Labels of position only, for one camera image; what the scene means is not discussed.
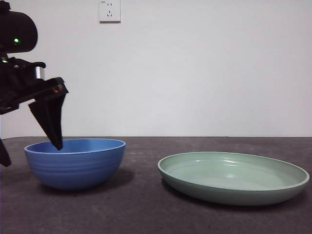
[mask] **pale green dish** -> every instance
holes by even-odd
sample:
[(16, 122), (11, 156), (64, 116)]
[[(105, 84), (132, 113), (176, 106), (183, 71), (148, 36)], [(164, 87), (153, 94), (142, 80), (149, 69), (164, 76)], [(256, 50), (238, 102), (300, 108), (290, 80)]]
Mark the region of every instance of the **pale green dish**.
[(158, 162), (164, 180), (192, 197), (210, 202), (258, 206), (300, 193), (309, 174), (273, 158), (223, 152), (171, 155)]

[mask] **dark countertop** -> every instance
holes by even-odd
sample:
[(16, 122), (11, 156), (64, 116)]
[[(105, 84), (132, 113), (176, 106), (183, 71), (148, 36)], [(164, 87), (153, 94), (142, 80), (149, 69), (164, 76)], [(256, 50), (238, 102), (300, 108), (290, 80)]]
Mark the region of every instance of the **dark countertop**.
[(188, 197), (161, 179), (157, 162), (191, 151), (225, 151), (281, 159), (312, 175), (308, 137), (113, 137), (127, 143), (119, 170), (100, 186), (63, 192), (30, 172), (23, 148), (45, 137), (3, 142), (12, 165), (1, 167), (1, 234), (311, 234), (312, 185), (269, 206), (219, 205)]

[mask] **electrical outlet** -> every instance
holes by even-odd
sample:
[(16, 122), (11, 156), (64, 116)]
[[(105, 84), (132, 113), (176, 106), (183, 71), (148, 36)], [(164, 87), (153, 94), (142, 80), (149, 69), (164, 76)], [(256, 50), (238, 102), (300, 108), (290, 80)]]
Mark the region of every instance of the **electrical outlet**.
[(103, 0), (98, 4), (99, 22), (121, 22), (120, 0)]

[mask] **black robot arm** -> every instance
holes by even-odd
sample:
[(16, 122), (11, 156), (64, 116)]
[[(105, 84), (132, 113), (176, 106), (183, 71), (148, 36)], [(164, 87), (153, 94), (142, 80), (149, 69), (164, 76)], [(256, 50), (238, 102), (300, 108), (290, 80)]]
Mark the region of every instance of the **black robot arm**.
[[(0, 115), (19, 108), (34, 99), (29, 108), (51, 143), (61, 149), (61, 108), (68, 93), (62, 78), (43, 80), (43, 62), (27, 62), (9, 58), (8, 53), (31, 51), (38, 34), (34, 22), (26, 14), (10, 11), (8, 2), (0, 1)], [(0, 139), (0, 164), (9, 166), (10, 157)]]

